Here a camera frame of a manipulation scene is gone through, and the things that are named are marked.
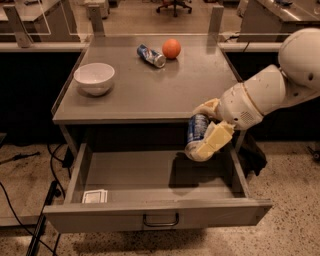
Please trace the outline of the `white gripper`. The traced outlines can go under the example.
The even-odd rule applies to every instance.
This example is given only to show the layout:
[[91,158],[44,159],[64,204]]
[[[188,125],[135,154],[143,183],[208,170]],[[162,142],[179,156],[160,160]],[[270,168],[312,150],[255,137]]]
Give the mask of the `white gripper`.
[[218,124],[214,122],[209,124],[204,139],[195,147],[195,159],[211,158],[232,139],[234,126],[237,130],[247,130],[263,119],[262,114],[248,96],[243,83],[238,83],[225,91],[220,99],[214,98],[197,106],[192,114],[203,114],[209,119],[218,117],[224,120]]

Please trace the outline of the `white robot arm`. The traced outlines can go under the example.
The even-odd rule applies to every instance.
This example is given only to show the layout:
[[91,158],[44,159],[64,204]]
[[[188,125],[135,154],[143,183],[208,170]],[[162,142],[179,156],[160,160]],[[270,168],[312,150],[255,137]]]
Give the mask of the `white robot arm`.
[[320,30],[301,29],[279,48],[277,66],[270,65],[239,82],[194,111],[185,148],[194,161],[209,160],[236,130],[247,130],[269,113],[320,95]]

